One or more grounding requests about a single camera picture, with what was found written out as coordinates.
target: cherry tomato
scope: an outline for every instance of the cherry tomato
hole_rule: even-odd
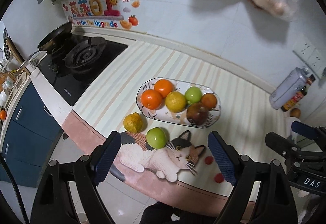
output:
[[[205,158],[205,163],[206,163],[207,165],[212,164],[213,161],[214,161],[214,158],[213,158],[212,156],[207,156],[207,157]]]
[[[218,173],[217,175],[215,175],[214,181],[217,182],[217,183],[223,183],[225,181],[224,177],[223,177],[223,174]]]

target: cabinet door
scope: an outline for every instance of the cabinet door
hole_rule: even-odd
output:
[[[42,167],[21,162],[10,156],[6,158],[6,163],[18,185],[36,187]],[[11,183],[2,165],[0,165],[0,181]]]
[[[12,120],[53,141],[60,132],[60,125],[51,116],[32,83],[28,85],[12,115]]]
[[[11,121],[6,132],[2,153],[7,152],[6,157],[42,167],[51,145],[52,141]]]

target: calico cat illustration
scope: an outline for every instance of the calico cat illustration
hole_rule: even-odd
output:
[[[193,146],[189,130],[168,141],[164,148],[158,150],[149,146],[144,134],[128,131],[120,134],[122,144],[117,158],[123,165],[136,172],[149,169],[156,173],[158,178],[167,179],[172,183],[178,180],[177,173],[181,169],[190,170],[195,175],[195,166],[206,149],[204,145]]]

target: floral plate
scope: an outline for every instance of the floral plate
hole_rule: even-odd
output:
[[[209,111],[208,118],[207,118],[206,122],[202,125],[190,124],[190,122],[187,120],[187,117],[186,117],[187,109],[183,110],[182,112],[173,113],[167,109],[164,102],[162,103],[161,107],[156,110],[150,110],[150,109],[147,109],[146,107],[144,107],[143,104],[141,103],[142,93],[145,90],[154,89],[155,83],[160,79],[169,80],[174,85],[175,91],[178,91],[182,94],[185,94],[185,92],[191,86],[198,87],[203,94],[207,94],[207,93],[214,94],[215,97],[217,98],[217,105],[216,105],[215,109]],[[197,127],[197,128],[207,128],[207,127],[211,126],[212,124],[214,124],[221,116],[221,100],[219,99],[217,94],[211,88],[204,86],[204,85],[196,84],[196,83],[191,83],[191,82],[186,82],[186,81],[178,81],[178,80],[173,80],[173,79],[168,79],[168,78],[154,78],[154,79],[151,79],[151,80],[143,83],[141,85],[141,87],[139,88],[139,91],[138,91],[138,94],[136,97],[136,104],[137,104],[139,110],[142,112],[142,114],[145,117],[159,120],[159,121],[168,122],[168,123],[175,123],[178,125],[185,125],[185,126],[191,126],[191,127]]]

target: wall socket panel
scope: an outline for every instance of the wall socket panel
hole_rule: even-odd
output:
[[[323,77],[326,59],[303,34],[298,36],[293,46],[293,52],[310,68],[317,78],[321,79]]]

